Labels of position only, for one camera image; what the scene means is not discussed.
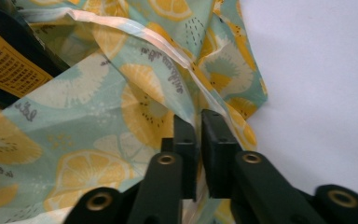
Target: kiwi slice pattern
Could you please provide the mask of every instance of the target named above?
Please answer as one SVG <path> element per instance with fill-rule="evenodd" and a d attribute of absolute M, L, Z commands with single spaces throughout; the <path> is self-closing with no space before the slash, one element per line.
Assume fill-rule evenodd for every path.
<path fill-rule="evenodd" d="M 62 223 L 86 191 L 130 188 L 174 115 L 198 133 L 202 109 L 222 113 L 255 149 L 246 120 L 267 88 L 238 0 L 13 3 L 71 68 L 0 110 L 0 223 Z M 184 220 L 232 223 L 213 203 L 185 205 Z"/>

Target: white background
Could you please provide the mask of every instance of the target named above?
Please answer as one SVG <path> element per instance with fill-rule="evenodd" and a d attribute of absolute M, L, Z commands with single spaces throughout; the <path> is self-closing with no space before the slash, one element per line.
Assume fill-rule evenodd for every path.
<path fill-rule="evenodd" d="M 358 192 L 358 1 L 241 0 L 269 99 L 250 119 L 259 152 L 314 194 Z"/>

